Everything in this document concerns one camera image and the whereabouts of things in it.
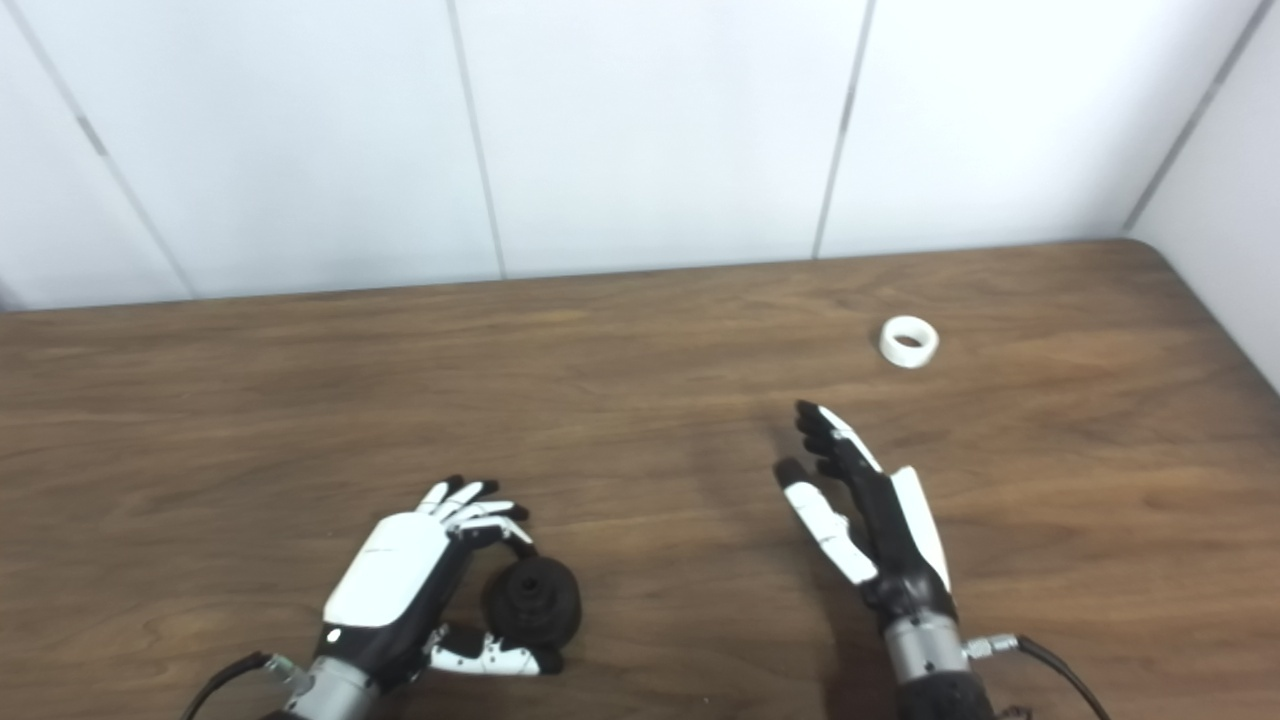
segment white finger segment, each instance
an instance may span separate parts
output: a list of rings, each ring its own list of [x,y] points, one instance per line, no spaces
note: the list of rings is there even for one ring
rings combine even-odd
[[[449,495],[449,483],[447,482],[435,483],[434,486],[431,486],[431,489],[426,491],[426,495],[422,496],[422,502],[417,503],[417,511],[430,512],[435,510],[435,506],[439,505],[440,501],[444,500],[444,496],[447,495]]]
[[[849,519],[831,509],[822,491],[810,483],[792,483],[782,489],[782,495],[822,551],[850,582],[860,585],[877,575],[876,564],[850,539]]]
[[[534,655],[522,647],[502,648],[502,641],[485,634],[479,657],[466,657],[440,646],[431,648],[431,669],[466,675],[538,675]]]
[[[445,518],[444,524],[447,527],[457,525],[472,518],[480,518],[483,515],[493,515],[494,512],[503,512],[511,510],[516,503],[509,500],[489,500],[481,502],[472,502],[471,505],[463,506],[461,510]]]
[[[481,491],[484,491],[483,482],[475,480],[467,483],[462,489],[445,498],[445,501],[442,502],[435,510],[431,510],[431,516],[438,520],[443,520],[444,518],[453,515],[460,507],[471,502],[475,496],[480,495]]]

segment white wall panel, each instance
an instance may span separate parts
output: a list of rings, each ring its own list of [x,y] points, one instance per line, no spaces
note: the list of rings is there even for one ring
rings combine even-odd
[[[0,295],[9,309],[187,297],[3,5]]]
[[[198,293],[497,277],[443,1],[20,6]]]
[[[511,274],[808,256],[863,3],[458,5]]]
[[[1117,233],[1256,5],[879,3],[822,254]]]
[[[1280,388],[1280,12],[1272,9],[1134,228]]]

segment white tape roll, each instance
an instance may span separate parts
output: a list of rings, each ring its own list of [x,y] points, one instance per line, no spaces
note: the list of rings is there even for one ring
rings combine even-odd
[[[910,338],[918,345],[906,345],[900,337]],[[881,355],[899,368],[923,368],[938,351],[938,331],[933,325],[911,315],[890,318],[881,328]]]

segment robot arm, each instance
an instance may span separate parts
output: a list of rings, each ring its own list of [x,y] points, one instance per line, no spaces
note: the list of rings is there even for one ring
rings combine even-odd
[[[518,557],[538,552],[516,524],[511,501],[481,501],[494,480],[452,477],[417,509],[384,518],[370,533],[324,607],[308,679],[285,711],[301,720],[358,720],[374,701],[425,667],[484,675],[558,673],[554,650],[524,647],[440,623],[476,550],[503,542]]]
[[[797,402],[796,427],[818,471],[845,484],[867,528],[867,547],[850,536],[804,466],[780,461],[774,475],[822,551],[861,591],[878,619],[899,683],[905,720],[992,720],[996,714],[969,667],[942,542],[920,479],[911,468],[886,475],[861,438],[833,413]]]
[[[384,518],[369,534],[324,607],[315,659],[303,670],[279,655],[251,653],[216,673],[182,720],[218,688],[259,669],[292,691],[264,720],[362,720],[374,702],[426,667],[474,675],[559,673],[559,655],[581,620],[577,582],[564,565],[538,556],[511,501],[480,500],[494,480],[454,475],[411,512]],[[493,633],[440,623],[476,550],[506,543],[520,559],[489,584]]]

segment brown table surface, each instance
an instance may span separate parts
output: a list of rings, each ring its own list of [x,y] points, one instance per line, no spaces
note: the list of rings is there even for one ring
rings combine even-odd
[[[873,348],[895,314],[928,368]],[[461,471],[532,509],[582,630],[561,676],[431,673],[381,717],[890,717],[769,473],[797,397],[920,471],[968,634],[1039,639],[1117,720],[1275,717],[1280,402],[1128,241],[0,316],[0,715],[170,719],[250,650],[306,660],[374,523]]]

